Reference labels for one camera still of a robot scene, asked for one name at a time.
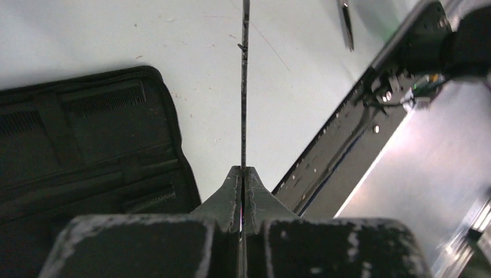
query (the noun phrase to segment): scratch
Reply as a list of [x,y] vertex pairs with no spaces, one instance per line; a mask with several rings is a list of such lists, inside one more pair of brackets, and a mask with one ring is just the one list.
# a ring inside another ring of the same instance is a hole
[[280,55],[278,54],[278,52],[276,52],[276,49],[274,49],[274,47],[271,45],[271,43],[269,43],[269,41],[266,39],[266,37],[264,37],[264,35],[260,32],[259,29],[257,29],[257,27],[254,25],[254,23],[251,22],[251,25],[254,27],[254,29],[256,29],[256,31],[261,35],[261,37],[266,41],[266,43],[269,45],[269,47],[271,47],[271,49],[273,49],[274,53],[276,54],[276,56],[278,56],[278,58],[280,59],[280,61],[285,65],[285,68],[287,68],[287,70],[289,72],[291,72],[290,68],[286,65],[285,61],[283,61],[283,59],[280,57]]
[[232,19],[233,17],[230,16],[203,16],[203,17],[213,17],[216,19]]

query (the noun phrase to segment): black fabric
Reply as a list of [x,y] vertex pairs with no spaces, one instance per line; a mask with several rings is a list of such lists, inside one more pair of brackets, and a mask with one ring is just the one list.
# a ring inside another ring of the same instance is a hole
[[200,203],[177,114],[148,66],[0,92],[0,277],[34,277],[74,216]]

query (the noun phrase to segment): white table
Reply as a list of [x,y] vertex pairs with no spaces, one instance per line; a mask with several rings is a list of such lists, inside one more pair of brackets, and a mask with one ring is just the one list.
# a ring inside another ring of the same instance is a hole
[[[248,165],[272,190],[417,0],[251,4]],[[240,164],[241,0],[0,1],[0,89],[156,67],[206,200]]]

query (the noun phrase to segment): open zippered case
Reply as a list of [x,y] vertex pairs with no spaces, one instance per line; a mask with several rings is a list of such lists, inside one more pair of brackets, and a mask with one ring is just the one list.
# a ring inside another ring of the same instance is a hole
[[149,66],[1,92],[0,276],[36,275],[76,215],[191,212],[181,140]]

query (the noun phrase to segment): metal tool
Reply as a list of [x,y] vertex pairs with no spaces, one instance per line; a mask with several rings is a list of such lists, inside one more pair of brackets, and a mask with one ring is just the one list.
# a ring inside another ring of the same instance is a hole
[[345,29],[346,38],[348,40],[348,48],[350,49],[350,51],[354,51],[353,28],[351,27],[350,12],[348,10],[348,0],[339,0],[339,7],[341,9],[341,13],[343,14],[343,28]]

